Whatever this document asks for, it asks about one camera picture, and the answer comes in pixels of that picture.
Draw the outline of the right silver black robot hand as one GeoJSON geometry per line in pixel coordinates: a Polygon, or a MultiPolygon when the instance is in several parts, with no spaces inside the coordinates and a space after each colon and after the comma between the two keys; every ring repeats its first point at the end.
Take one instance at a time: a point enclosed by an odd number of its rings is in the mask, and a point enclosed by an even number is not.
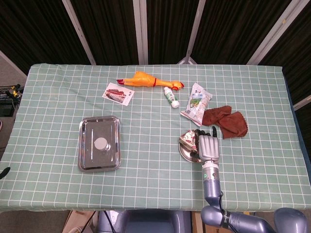
{"type": "Polygon", "coordinates": [[[196,151],[192,151],[190,155],[196,160],[201,160],[202,163],[209,160],[218,163],[220,153],[216,128],[212,127],[212,135],[200,129],[194,130],[194,135],[196,151]]]}

